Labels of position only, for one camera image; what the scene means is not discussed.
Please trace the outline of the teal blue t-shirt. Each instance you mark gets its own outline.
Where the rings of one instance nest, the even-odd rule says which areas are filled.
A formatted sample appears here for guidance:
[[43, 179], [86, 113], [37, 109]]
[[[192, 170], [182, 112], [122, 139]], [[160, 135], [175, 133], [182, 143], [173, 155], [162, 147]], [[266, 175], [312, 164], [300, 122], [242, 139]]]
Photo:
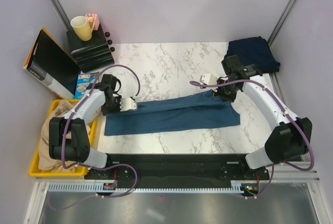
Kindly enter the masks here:
[[138, 135], [237, 126], [240, 115], [212, 91], [139, 102], [138, 109], [106, 115], [105, 136]]

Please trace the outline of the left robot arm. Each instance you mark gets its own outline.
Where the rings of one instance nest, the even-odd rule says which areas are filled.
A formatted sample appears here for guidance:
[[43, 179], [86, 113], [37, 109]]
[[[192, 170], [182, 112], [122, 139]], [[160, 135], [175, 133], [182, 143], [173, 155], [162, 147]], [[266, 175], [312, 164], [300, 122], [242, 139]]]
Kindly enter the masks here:
[[101, 178], [112, 177], [114, 166], [107, 162], [107, 154], [91, 147], [86, 126], [99, 109], [102, 114], [120, 111], [117, 85], [121, 85], [118, 78], [103, 75], [100, 83], [89, 85], [84, 97], [68, 113], [49, 121], [49, 156], [61, 161], [65, 169], [76, 165], [93, 167]]

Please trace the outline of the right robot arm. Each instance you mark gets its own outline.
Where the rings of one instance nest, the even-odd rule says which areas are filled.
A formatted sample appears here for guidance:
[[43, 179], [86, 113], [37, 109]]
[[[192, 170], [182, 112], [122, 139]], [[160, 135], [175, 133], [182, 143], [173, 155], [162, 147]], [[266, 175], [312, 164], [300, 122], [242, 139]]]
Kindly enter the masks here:
[[218, 78], [215, 94], [224, 101], [234, 102], [239, 91], [245, 93], [266, 118], [272, 132], [264, 147], [246, 155], [238, 166], [239, 175], [250, 179], [257, 168], [285, 163], [300, 171], [314, 167], [310, 146], [312, 123], [300, 118], [271, 91], [261, 70], [254, 64], [243, 65], [237, 55], [222, 61], [227, 79]]

